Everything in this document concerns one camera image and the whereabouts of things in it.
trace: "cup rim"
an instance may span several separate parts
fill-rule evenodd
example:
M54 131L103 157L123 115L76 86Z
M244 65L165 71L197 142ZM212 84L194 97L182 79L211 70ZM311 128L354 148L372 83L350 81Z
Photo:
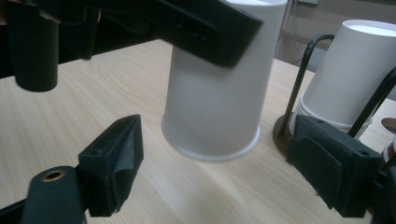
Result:
M226 0L228 3L240 6L278 6L287 3L286 0Z
M383 22L383 21L366 21L366 20L351 20L344 21L343 25L355 32L367 34L367 35L378 35L384 37L396 37L396 24ZM357 28L357 26L367 26L371 29Z
M300 108L300 111L302 111L303 114L305 113L305 114L307 114L307 115L310 116L310 117L317 118L317 119L322 119L322 120L328 122L329 124L331 124L332 126L336 127L337 129L340 129L340 130L346 130L346 131L348 131L348 130L350 130L350 129L352 128L353 123L352 123L352 124L343 124L343 123L340 123L340 122L337 122L337 121L325 119L325 118L323 118L322 116L319 116L319 115L315 114L314 112L312 112L312 111L304 104L304 98L303 98L303 96L304 96L304 94L301 95L301 97L300 97L300 102L299 102L298 105L297 105L297 106ZM369 119L367 119L367 120L363 123L363 125L362 125L361 127L362 127L362 128L363 128L363 127L367 127L367 126L369 126L372 122L373 122L373 117L370 117Z

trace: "paper cup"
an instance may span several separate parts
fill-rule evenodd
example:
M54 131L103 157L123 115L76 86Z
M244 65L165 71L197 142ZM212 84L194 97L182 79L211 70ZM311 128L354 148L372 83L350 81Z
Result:
M254 148L286 0L230 0L263 20L238 64L224 68L174 48L163 134L181 153L227 161Z
M349 130L352 128L353 124L342 124L342 123L337 123L331 120L328 120L326 118L323 118L315 113L313 113L312 111L309 110L309 108L306 107L306 105L304 104L304 93L302 94L302 96L300 97L300 101L296 106L296 109L290 119L290 132L293 133L294 131L294 126L295 126L295 120L296 120L296 116L297 115L306 115L309 117L313 117L313 118L317 118L317 119L322 119L323 121L328 122L329 124L331 124L333 127L339 129L340 131L342 131L343 133L348 133ZM361 126L361 129L358 131L358 133L355 135L355 138L360 138L361 135L364 133L364 131L368 128L368 126L373 122L373 118L370 117L368 118L364 124Z
M396 25L344 21L304 93L304 104L333 123L352 125L396 65Z

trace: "table surface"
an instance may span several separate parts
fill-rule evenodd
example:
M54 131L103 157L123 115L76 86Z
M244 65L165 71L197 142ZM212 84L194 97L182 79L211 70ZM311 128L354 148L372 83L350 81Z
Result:
M33 93L13 77L0 80L0 207L26 197L30 179L51 167L76 166L78 153L116 119L140 114L145 159L131 195L113 217L88 223L370 223L342 218L285 162L272 139L297 67L274 60L261 119L261 138L246 156L223 163L194 161L163 137L172 46L153 41L59 65L53 91ZM313 74L308 73L302 90ZM381 151L394 117L387 100L361 141Z

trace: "black plastic bracket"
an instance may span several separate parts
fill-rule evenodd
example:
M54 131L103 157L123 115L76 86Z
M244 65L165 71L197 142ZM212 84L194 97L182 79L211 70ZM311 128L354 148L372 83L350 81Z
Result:
M280 136L283 136L285 134L287 125L290 121L291 117L291 111L293 110L294 104L297 100L297 95L300 90L301 84L303 83L303 79L305 76L306 68L308 67L309 60L311 59L312 53L314 52L315 46L317 45L318 42L323 41L323 40L334 40L334 35L317 35L315 38L313 38L308 46L306 46L304 56L301 61L300 68L298 70L297 78L294 82L293 90L291 91L291 96L288 102L288 106L285 111L285 117L282 120L282 123L279 128L279 132L277 133Z
M342 217L396 222L396 168L381 171L382 157L327 122L298 115L287 162Z
M0 223L81 224L86 209L93 217L120 211L143 160L140 117L117 120L78 158L77 168L54 167L35 176L25 200L0 209Z
M89 60L107 50L163 39L219 66L237 64L263 22L220 0L33 0L37 7L5 2L8 39L0 37L0 77L15 76L28 91L50 91L57 84L57 65L69 59ZM49 13L61 23L46 20ZM112 20L131 35L103 32L101 20Z

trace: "upside-down cup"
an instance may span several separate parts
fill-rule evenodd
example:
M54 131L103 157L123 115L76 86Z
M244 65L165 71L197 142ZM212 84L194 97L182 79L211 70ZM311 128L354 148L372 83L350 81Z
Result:
M300 104L313 117L347 132L396 65L395 59L395 24L344 21ZM363 125L360 134L367 126Z
M256 145L287 4L286 0L228 2L263 21L235 67L219 67L178 48L172 55L163 134L176 150L201 161L235 159Z

